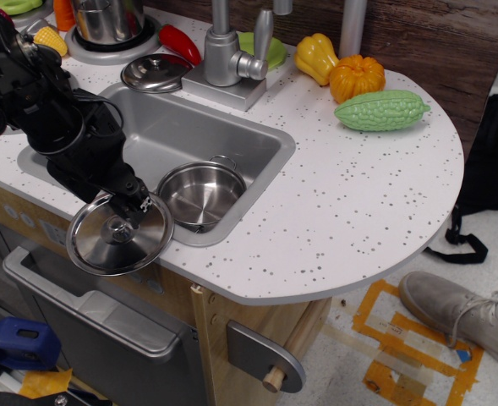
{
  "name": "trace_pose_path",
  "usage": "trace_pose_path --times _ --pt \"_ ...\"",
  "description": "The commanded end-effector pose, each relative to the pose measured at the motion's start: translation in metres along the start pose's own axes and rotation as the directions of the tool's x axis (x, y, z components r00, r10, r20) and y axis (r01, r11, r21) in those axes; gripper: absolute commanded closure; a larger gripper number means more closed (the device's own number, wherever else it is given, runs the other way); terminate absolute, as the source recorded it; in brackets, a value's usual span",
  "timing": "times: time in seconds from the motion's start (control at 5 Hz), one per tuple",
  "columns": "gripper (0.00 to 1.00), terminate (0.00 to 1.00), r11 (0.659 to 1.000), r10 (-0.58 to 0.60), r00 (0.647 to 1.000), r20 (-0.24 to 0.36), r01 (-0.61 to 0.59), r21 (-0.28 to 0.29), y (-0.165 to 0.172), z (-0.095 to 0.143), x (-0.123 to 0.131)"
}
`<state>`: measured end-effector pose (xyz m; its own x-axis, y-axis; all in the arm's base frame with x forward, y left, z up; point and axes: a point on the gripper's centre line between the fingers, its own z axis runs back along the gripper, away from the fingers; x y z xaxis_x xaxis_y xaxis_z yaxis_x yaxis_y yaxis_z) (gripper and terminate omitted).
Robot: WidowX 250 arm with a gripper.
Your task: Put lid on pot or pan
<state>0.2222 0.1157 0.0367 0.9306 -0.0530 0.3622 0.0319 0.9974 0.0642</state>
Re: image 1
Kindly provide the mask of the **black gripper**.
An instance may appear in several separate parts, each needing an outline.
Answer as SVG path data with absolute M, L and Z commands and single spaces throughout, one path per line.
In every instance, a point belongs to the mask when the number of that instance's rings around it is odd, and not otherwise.
M 30 146 L 47 159 L 47 171 L 62 186 L 87 203 L 106 191 L 112 210 L 137 229 L 152 208 L 152 199 L 143 180 L 123 160 L 121 110 L 103 96 L 77 89 L 69 117 L 72 132 L 60 123 L 51 135 L 29 136 Z

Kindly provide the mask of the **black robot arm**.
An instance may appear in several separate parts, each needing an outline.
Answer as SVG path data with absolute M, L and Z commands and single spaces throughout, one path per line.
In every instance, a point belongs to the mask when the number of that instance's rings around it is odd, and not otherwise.
M 123 160 L 123 115 L 103 97 L 72 88 L 60 55 L 22 36 L 0 13 L 0 135 L 20 129 L 47 171 L 91 203 L 110 194 L 115 214 L 137 228 L 152 207 Z

